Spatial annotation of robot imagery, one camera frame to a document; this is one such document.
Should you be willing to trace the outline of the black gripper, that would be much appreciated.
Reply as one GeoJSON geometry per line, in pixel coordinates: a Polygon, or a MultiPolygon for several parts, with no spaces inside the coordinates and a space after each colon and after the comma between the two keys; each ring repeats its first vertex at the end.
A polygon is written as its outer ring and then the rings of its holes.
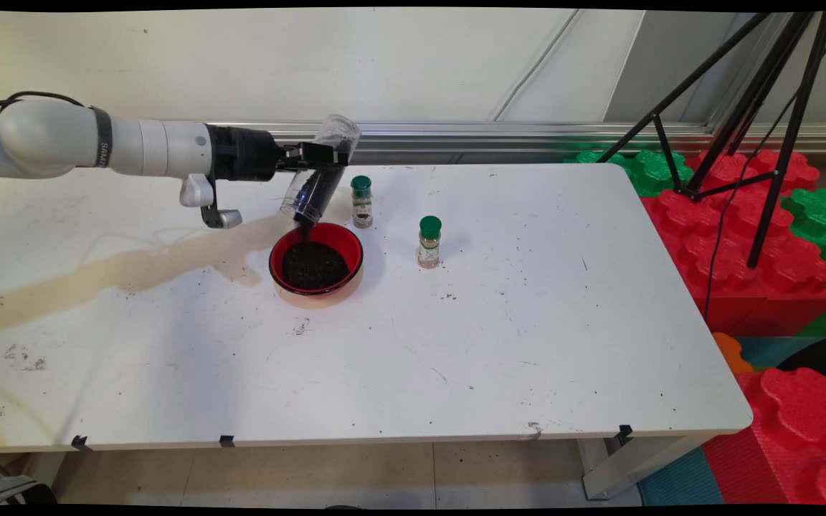
{"type": "Polygon", "coordinates": [[[268,182],[278,172],[348,166],[348,154],[331,145],[298,143],[282,147],[264,130],[223,126],[206,129],[211,143],[210,182],[268,182]]]}

